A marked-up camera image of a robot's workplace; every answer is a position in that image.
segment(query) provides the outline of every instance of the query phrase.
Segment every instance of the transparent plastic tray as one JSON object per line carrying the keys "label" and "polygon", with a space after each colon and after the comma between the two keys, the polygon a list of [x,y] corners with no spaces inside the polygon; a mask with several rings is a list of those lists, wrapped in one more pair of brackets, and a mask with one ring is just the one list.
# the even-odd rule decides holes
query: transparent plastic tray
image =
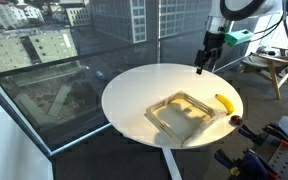
{"label": "transparent plastic tray", "polygon": [[215,110],[180,91],[146,109],[148,119],[183,147],[215,122]]}

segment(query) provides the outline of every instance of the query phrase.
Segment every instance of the banana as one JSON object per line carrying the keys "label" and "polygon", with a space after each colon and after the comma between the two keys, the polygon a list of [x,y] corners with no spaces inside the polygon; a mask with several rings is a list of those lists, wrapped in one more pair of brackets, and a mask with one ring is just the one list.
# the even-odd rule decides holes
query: banana
{"label": "banana", "polygon": [[221,94],[215,94],[215,98],[219,100],[225,106],[227,115],[232,114],[234,112],[233,104],[225,96]]}

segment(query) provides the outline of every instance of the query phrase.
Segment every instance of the glass wall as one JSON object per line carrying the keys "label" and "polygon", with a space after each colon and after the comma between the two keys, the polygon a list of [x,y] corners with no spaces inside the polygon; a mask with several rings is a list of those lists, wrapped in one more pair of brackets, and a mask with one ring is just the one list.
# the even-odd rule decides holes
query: glass wall
{"label": "glass wall", "polygon": [[0,86],[54,151],[108,123],[101,96],[117,75],[158,62],[194,65],[210,6],[208,0],[0,1]]}

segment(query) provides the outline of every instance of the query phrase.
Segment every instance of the round white table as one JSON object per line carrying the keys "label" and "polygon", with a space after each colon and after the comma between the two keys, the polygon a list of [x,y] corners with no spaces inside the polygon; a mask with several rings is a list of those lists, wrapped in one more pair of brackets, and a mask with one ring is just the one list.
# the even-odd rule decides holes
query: round white table
{"label": "round white table", "polygon": [[243,104],[235,89],[219,76],[206,70],[180,64],[151,64],[128,70],[115,77],[102,95],[102,108],[108,121],[125,137],[163,149],[173,179],[181,179],[170,149],[179,149],[174,142],[145,116],[146,108],[179,91],[207,106],[226,111],[215,94],[226,96],[234,105],[231,115],[222,116],[184,148],[205,146],[223,138],[235,127],[229,124],[232,115],[242,117]]}

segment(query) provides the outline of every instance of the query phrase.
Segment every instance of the table leg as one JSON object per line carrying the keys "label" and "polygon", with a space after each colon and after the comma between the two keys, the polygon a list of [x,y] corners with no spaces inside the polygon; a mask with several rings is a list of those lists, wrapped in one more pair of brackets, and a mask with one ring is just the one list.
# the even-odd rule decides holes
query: table leg
{"label": "table leg", "polygon": [[168,166],[168,170],[172,176],[173,180],[182,180],[181,174],[178,171],[176,162],[174,160],[173,154],[169,148],[162,148],[163,154]]}

